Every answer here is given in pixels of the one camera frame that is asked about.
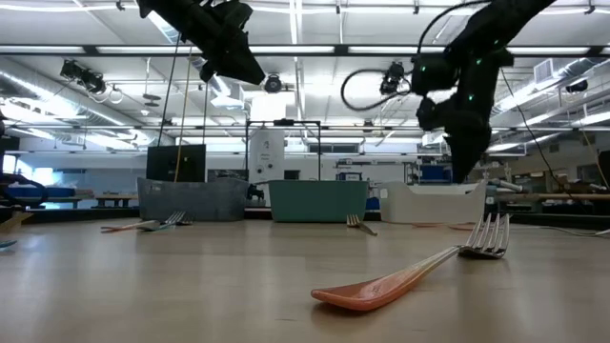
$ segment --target cable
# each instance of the cable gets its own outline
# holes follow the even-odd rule
[[[492,0],[480,0],[480,1],[472,1],[472,2],[467,2],[467,3],[463,3],[463,4],[458,4],[455,6],[450,7],[447,10],[444,10],[442,13],[440,13],[439,15],[437,15],[431,22],[430,24],[428,24],[428,26],[426,27],[426,29],[423,31],[423,33],[421,34],[421,36],[419,37],[419,43],[417,44],[417,54],[416,56],[421,54],[421,47],[423,46],[423,40],[426,36],[426,34],[428,33],[428,31],[430,31],[430,29],[432,28],[432,26],[434,24],[437,23],[438,20],[440,20],[443,16],[447,15],[449,12],[453,11],[453,10],[457,10],[457,9],[461,9],[464,7],[469,7],[469,6],[473,6],[473,5],[481,5],[481,4],[487,4],[487,3],[491,3]],[[354,106],[352,104],[350,104],[347,99],[345,98],[345,87],[347,86],[347,83],[350,81],[350,79],[352,79],[352,77],[360,74],[360,73],[364,73],[364,72],[385,72],[385,70],[377,70],[377,69],[363,69],[363,70],[358,70],[358,71],[354,71],[352,72],[350,75],[348,75],[348,77],[345,79],[345,81],[343,81],[343,85],[341,85],[341,100],[343,101],[343,104],[350,110],[352,111],[369,111],[372,110],[374,108],[377,108],[383,104],[385,104],[386,102],[390,101],[391,99],[394,99],[397,96],[406,96],[408,94],[411,93],[411,83],[408,82],[408,80],[406,79],[406,76],[410,75],[412,73],[412,71],[407,71],[405,72],[404,76],[403,76],[403,80],[407,81],[407,84],[409,85],[409,89],[407,91],[397,91],[393,94],[388,95],[387,97],[371,104],[368,106],[363,106],[363,107],[357,107]]]
[[[161,137],[163,136],[163,127],[165,126],[165,115],[168,112],[168,103],[170,102],[170,91],[172,90],[173,71],[175,70],[175,59],[178,56],[178,48],[180,47],[180,39],[182,33],[178,35],[178,39],[175,41],[175,52],[173,53],[172,70],[170,71],[170,80],[168,81],[168,91],[165,95],[165,104],[163,105],[163,115],[161,116],[161,128],[159,129],[159,139],[156,142],[156,147],[161,146]]]
[[[193,54],[193,45],[189,49],[189,59]],[[184,92],[184,105],[182,106],[182,124],[180,125],[180,139],[178,140],[178,156],[176,158],[175,164],[175,175],[173,177],[173,182],[178,182],[178,174],[180,173],[180,158],[182,157],[182,135],[184,133],[184,118],[187,116],[187,103],[189,101],[189,82],[191,81],[191,63],[187,63],[189,66],[187,67],[187,86],[186,91]]]
[[[513,97],[513,99],[514,99],[515,98],[515,94],[513,93],[513,90],[511,89],[511,85],[508,83],[508,79],[506,78],[506,74],[504,73],[504,69],[500,68],[500,72],[502,73],[502,78],[504,79],[504,83],[506,84],[506,88],[510,92],[511,97]],[[572,201],[574,201],[576,204],[580,205],[580,208],[582,209],[583,212],[587,213],[587,210],[582,205],[582,201],[575,199],[574,196],[572,196],[572,193],[570,193],[568,190],[565,189],[565,187],[563,187],[563,185],[559,182],[559,180],[557,179],[557,177],[553,173],[553,168],[551,168],[551,164],[546,159],[546,156],[544,155],[544,151],[542,150],[542,147],[540,146],[540,143],[538,142],[538,139],[536,139],[536,136],[534,135],[534,132],[532,131],[532,129],[530,129],[530,126],[527,124],[527,119],[525,118],[525,113],[523,113],[523,110],[521,109],[521,106],[519,104],[516,104],[516,105],[517,105],[518,112],[521,113],[521,118],[523,118],[523,124],[525,124],[525,128],[528,130],[528,132],[530,132],[530,135],[532,136],[532,139],[534,139],[534,142],[536,143],[536,146],[538,147],[538,150],[540,152],[540,156],[542,157],[542,161],[544,161],[544,164],[546,165],[546,168],[551,173],[551,177],[553,177],[553,180],[555,180],[555,183],[557,183],[557,185],[559,186],[559,190],[561,192],[566,193],[570,197],[570,199]]]
[[[352,111],[368,111],[368,110],[372,110],[374,108],[377,108],[383,104],[385,104],[386,102],[390,101],[391,99],[394,99],[397,96],[402,96],[402,95],[408,95],[411,93],[411,83],[407,81],[407,84],[409,85],[409,89],[407,91],[397,91],[393,94],[390,94],[388,96],[386,96],[385,98],[375,102],[374,104],[368,105],[368,106],[364,106],[364,107],[357,107],[354,106],[352,104],[350,104],[346,97],[345,97],[345,88],[347,87],[348,82],[350,82],[350,80],[361,73],[365,73],[365,72],[381,72],[384,73],[385,70],[379,70],[379,69],[363,69],[363,70],[358,70],[358,71],[354,71],[351,74],[349,74],[346,78],[345,81],[343,81],[343,84],[341,85],[341,100],[343,101],[343,104],[350,110]],[[405,76],[410,75],[411,72],[407,71],[404,76],[403,76],[403,80],[406,80]]]
[[[566,232],[566,233],[570,233],[570,234],[573,234],[573,235],[576,235],[579,237],[610,239],[610,237],[605,236],[606,234],[610,233],[610,230],[606,230],[603,232],[595,232],[595,233],[580,233],[580,232],[573,232],[570,230],[553,228],[553,227],[540,227],[540,228],[545,229],[545,230],[555,230],[555,231],[559,231],[559,232]]]

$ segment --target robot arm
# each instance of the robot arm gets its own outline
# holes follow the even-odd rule
[[[200,77],[208,82],[215,73],[260,84],[265,73],[248,47],[243,28],[253,10],[238,0],[212,6],[212,0],[200,6],[197,0],[138,0],[140,16],[151,11],[180,31],[183,41],[192,41],[207,63]]]
[[[412,92],[424,96],[417,118],[422,129],[445,128],[452,151],[454,181],[461,183],[491,139],[489,117],[499,69],[512,66],[506,45],[555,0],[495,0],[479,10],[443,54],[414,58]],[[450,99],[435,104],[430,91],[449,90]]]

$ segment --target orange utensil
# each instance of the orange utensil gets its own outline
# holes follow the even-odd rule
[[[387,305],[410,291],[428,272],[459,252],[459,247],[425,259],[410,268],[359,284],[313,290],[312,297],[339,307],[370,311]]]
[[[453,255],[474,259],[501,259],[508,248],[509,217],[503,220],[498,214],[492,228],[492,215],[486,223],[483,218],[473,229],[463,246],[454,246],[415,265],[391,275],[354,285],[313,290],[312,297],[338,307],[355,311],[378,309],[410,291],[425,275],[433,271]]]

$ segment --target metal pole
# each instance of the metal pole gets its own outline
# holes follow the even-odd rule
[[[322,124],[317,123],[317,181],[322,181]]]
[[[246,120],[246,181],[250,182],[250,168],[248,158],[248,140],[250,139],[250,120]]]

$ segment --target small fork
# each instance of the small fork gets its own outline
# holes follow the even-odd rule
[[[347,227],[360,229],[361,231],[364,231],[364,232],[370,234],[371,236],[377,236],[377,232],[374,232],[373,230],[371,230],[371,228],[364,225],[364,223],[362,223],[360,221],[360,218],[355,214],[347,215]]]

